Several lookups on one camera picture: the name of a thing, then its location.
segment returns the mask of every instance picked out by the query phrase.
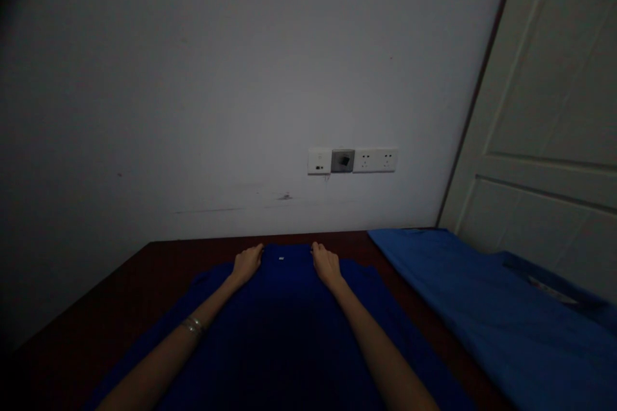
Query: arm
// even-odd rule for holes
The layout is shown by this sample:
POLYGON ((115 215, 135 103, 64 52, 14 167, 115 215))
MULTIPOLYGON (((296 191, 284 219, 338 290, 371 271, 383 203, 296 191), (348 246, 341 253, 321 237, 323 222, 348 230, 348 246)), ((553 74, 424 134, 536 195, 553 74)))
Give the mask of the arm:
POLYGON ((317 274, 347 317, 388 409, 438 410, 422 381, 343 279, 338 256, 317 243, 312 253, 317 274))
MULTIPOLYGON (((236 256, 231 275, 192 314, 205 331, 229 298, 261 264, 263 245, 236 256)), ((97 410, 151 410, 189 359, 201 334, 178 326, 105 397, 97 410)))

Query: dark wooden tabletop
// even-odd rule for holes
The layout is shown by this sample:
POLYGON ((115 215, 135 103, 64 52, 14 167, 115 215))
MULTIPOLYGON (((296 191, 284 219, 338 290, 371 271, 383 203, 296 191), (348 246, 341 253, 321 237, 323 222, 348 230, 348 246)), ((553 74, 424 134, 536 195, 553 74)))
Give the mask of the dark wooden tabletop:
POLYGON ((152 242, 10 359, 11 383, 45 409, 78 409, 133 342, 168 311, 193 277, 241 250, 318 241, 341 258, 374 266, 409 318, 479 409, 513 409, 457 339, 399 276, 364 231, 152 242))

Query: white door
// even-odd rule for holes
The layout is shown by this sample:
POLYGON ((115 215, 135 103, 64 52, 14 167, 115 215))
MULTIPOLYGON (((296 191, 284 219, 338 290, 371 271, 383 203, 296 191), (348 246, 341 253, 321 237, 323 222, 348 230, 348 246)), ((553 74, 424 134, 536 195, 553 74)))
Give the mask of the white door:
POLYGON ((617 302, 617 0, 507 0, 439 226, 617 302))

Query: silver bracelet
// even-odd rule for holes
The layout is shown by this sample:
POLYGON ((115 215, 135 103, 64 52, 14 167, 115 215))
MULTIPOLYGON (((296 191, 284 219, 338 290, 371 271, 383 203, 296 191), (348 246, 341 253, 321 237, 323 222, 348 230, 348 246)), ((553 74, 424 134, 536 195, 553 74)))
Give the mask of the silver bracelet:
POLYGON ((191 331, 193 334, 195 334, 197 337, 201 337, 203 333, 203 328, 201 326, 201 323, 197 319, 193 317, 188 317, 184 321, 182 321, 182 325, 186 329, 191 331))

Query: forearm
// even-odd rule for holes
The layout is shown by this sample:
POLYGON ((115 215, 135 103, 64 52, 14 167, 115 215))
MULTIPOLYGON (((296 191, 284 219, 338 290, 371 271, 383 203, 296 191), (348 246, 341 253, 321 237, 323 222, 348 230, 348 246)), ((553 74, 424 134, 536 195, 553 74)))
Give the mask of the forearm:
POLYGON ((437 410, 433 397, 344 279, 332 287, 364 360, 391 411, 437 410))
MULTIPOLYGON (((239 286, 234 279, 228 278, 191 316, 207 329, 239 286)), ((153 409, 198 343, 199 336, 185 326, 178 326, 122 379, 97 409, 153 409)))

